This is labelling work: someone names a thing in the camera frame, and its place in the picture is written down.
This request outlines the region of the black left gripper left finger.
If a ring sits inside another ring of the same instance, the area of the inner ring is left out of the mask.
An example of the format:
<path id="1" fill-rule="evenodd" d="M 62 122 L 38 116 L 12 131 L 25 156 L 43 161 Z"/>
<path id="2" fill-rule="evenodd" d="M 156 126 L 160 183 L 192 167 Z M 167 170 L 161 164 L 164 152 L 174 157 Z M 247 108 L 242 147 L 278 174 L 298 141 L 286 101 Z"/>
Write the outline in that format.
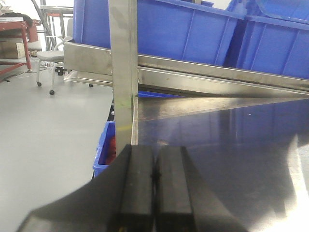
<path id="1" fill-rule="evenodd" d="M 19 232 L 150 232 L 154 155 L 126 145 L 98 176 L 73 193 L 32 210 Z"/>

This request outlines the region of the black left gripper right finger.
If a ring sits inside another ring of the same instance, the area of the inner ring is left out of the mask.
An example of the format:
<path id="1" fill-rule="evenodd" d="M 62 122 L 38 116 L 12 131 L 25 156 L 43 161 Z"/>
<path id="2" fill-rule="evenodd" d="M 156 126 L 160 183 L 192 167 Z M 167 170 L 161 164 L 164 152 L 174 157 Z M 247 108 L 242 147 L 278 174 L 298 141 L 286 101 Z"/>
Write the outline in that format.
<path id="1" fill-rule="evenodd" d="M 164 146 L 156 160 L 158 232 L 245 232 L 209 188 L 183 146 Z"/>

